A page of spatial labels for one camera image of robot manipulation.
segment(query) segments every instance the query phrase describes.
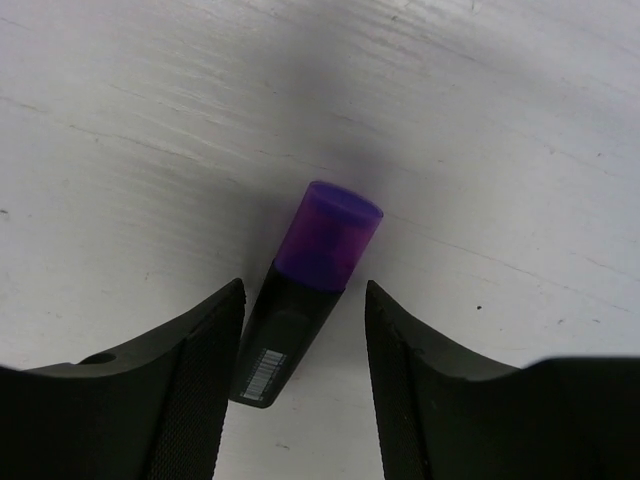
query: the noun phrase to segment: barcode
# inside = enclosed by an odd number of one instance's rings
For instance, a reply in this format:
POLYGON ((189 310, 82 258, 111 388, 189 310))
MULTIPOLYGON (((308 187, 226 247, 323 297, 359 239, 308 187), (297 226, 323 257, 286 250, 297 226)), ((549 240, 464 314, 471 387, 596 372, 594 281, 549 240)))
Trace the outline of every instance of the barcode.
POLYGON ((271 379, 278 370, 280 370, 280 365, 282 365, 284 357, 285 355, 283 353, 265 350, 264 355, 258 363, 258 368, 256 368, 253 373, 249 385, 247 385, 242 396, 249 400, 262 400, 262 395, 269 386, 271 379))

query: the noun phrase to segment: purple cap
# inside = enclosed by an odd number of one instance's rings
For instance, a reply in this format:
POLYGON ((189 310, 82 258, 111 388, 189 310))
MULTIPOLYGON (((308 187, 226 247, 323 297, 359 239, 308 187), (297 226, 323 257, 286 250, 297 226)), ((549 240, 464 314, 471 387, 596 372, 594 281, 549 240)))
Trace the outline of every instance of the purple cap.
POLYGON ((364 197, 311 182, 274 260, 284 276, 316 290, 341 292, 382 220, 364 197))

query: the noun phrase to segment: white table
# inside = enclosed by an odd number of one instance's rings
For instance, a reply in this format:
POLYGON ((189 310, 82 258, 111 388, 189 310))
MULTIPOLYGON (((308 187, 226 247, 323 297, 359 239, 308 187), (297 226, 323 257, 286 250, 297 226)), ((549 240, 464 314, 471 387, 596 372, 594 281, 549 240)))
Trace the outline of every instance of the white table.
POLYGON ((367 278, 504 362, 637 354, 636 5, 3 0, 0 362, 255 298, 317 178, 386 218, 277 403, 230 405, 217 479, 382 477, 367 278))

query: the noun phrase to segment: black highlighter body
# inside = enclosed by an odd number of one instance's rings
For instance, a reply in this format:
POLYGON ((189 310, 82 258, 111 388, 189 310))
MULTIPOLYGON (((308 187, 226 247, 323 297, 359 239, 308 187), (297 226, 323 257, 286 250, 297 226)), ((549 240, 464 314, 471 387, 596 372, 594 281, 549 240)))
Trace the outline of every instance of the black highlighter body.
POLYGON ((269 407, 341 296, 297 283, 272 265, 242 337, 231 400, 269 407))

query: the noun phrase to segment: marker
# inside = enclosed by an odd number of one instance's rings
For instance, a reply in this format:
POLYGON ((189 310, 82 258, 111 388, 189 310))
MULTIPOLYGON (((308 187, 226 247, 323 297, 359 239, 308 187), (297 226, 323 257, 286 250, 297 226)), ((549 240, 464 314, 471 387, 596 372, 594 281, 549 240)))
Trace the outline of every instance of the marker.
POLYGON ((312 182, 245 328, 231 399, 270 406, 338 303, 382 210, 337 185, 312 182))

